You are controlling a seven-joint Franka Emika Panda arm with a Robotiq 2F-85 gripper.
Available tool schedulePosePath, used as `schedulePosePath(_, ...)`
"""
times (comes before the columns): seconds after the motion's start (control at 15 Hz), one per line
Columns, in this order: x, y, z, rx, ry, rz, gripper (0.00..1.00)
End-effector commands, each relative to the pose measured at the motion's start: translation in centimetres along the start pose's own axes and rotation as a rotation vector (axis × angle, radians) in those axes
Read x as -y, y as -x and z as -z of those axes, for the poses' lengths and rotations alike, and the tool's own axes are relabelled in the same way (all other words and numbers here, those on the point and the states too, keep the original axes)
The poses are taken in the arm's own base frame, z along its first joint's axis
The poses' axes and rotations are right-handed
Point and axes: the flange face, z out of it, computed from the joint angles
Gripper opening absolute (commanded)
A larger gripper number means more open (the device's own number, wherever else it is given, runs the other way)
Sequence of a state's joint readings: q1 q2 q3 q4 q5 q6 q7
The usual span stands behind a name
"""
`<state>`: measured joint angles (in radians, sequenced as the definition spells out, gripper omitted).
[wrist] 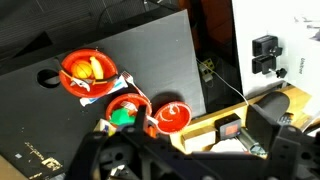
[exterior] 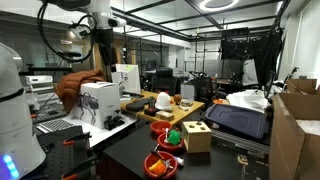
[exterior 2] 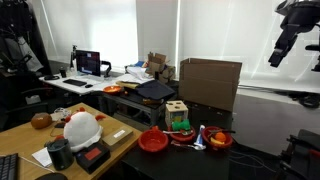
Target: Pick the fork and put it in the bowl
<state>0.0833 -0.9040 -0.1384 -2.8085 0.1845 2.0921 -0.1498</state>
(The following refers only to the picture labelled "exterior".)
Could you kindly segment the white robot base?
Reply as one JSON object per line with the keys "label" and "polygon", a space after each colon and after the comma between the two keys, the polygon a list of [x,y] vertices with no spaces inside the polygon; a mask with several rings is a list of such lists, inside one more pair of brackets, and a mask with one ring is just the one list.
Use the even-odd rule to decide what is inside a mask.
{"label": "white robot base", "polygon": [[33,131],[25,90],[18,72],[20,55],[0,44],[0,180],[20,180],[38,166],[46,154]]}

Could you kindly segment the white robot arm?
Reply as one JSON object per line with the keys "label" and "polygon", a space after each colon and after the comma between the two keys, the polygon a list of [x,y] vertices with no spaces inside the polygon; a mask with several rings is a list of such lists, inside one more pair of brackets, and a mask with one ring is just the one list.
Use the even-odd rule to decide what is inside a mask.
{"label": "white robot arm", "polygon": [[[62,60],[68,63],[82,63],[87,60],[92,52],[94,44],[97,43],[99,53],[105,66],[113,64],[114,31],[115,27],[124,27],[125,19],[113,15],[110,0],[40,0],[41,7],[37,14],[37,26],[45,45]],[[90,51],[81,59],[74,59],[74,53],[55,50],[49,43],[44,32],[44,15],[49,4],[54,4],[66,11],[81,11],[85,15],[76,23],[72,23],[69,29],[79,38],[90,37]]]}

